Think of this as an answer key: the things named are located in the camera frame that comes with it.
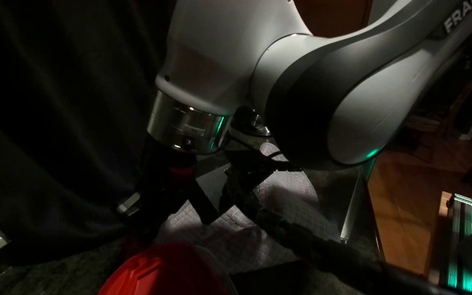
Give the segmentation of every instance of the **dark curtain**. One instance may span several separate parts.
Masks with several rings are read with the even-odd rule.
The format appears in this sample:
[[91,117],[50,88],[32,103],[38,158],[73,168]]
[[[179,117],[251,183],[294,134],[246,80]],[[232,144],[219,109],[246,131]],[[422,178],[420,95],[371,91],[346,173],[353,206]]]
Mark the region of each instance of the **dark curtain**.
[[125,231],[169,0],[0,0],[0,229],[30,260]]

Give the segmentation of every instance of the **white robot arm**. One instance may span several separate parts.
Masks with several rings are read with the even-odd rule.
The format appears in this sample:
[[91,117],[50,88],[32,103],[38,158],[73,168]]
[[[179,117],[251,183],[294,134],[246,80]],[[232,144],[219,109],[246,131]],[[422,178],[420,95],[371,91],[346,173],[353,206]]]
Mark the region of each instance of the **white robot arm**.
[[251,101],[302,167],[356,165],[396,134],[472,36],[472,0],[397,0],[371,26],[317,37],[292,0],[179,0],[148,131],[186,152],[220,145]]

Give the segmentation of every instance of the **black fabric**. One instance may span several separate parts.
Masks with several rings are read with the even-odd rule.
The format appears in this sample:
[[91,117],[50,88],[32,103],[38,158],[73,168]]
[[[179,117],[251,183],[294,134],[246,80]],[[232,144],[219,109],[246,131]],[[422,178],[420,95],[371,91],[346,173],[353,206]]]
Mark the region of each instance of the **black fabric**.
[[32,260],[125,231],[169,0],[0,0],[0,229]]

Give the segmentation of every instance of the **red object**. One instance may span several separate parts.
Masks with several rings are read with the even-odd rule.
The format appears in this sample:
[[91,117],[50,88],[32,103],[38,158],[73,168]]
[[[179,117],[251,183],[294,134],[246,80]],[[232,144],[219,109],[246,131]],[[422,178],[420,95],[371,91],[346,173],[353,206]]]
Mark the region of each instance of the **red object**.
[[230,295],[222,275],[189,244],[156,244],[130,257],[101,295]]

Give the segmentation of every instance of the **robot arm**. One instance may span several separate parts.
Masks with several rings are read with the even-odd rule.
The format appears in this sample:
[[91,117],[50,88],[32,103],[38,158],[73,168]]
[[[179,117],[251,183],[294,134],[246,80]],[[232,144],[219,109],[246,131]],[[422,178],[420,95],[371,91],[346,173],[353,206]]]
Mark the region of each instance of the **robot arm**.
[[299,165],[361,163],[471,36],[472,0],[397,0],[333,39],[312,36],[291,0],[181,0],[148,131],[212,152],[251,101]]

